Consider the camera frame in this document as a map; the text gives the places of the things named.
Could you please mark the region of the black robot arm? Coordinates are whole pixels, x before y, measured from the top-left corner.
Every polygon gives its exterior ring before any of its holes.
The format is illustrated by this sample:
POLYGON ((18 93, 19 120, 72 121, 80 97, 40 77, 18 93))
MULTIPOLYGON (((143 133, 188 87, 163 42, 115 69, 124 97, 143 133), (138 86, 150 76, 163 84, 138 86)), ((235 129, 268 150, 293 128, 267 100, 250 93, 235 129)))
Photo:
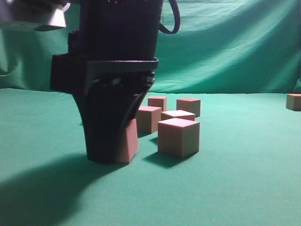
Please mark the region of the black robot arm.
POLYGON ((91 161, 114 162, 123 130, 154 83, 162 5, 83 0, 68 53, 52 58, 50 88, 73 96, 91 161))

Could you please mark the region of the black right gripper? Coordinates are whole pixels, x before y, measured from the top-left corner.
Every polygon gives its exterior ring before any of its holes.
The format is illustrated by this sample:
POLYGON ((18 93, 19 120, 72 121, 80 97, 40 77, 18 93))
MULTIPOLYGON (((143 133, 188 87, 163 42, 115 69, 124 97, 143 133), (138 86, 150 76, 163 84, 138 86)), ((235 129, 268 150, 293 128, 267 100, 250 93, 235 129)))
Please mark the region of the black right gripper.
POLYGON ((93 86, 118 77, 142 77, 159 60, 99 60, 75 51, 78 31, 68 34, 68 53, 52 57, 50 89, 74 94, 86 142, 87 158, 101 164, 117 157, 122 133, 148 93, 144 85, 93 86))

